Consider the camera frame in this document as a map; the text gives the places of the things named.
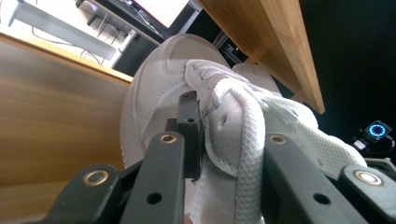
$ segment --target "computer monitor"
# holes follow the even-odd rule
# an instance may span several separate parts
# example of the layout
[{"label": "computer monitor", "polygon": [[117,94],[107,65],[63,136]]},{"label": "computer monitor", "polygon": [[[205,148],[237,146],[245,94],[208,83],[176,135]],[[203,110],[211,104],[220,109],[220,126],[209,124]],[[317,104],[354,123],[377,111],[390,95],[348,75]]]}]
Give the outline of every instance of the computer monitor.
[{"label": "computer monitor", "polygon": [[169,28],[189,0],[134,0],[160,24]]}]

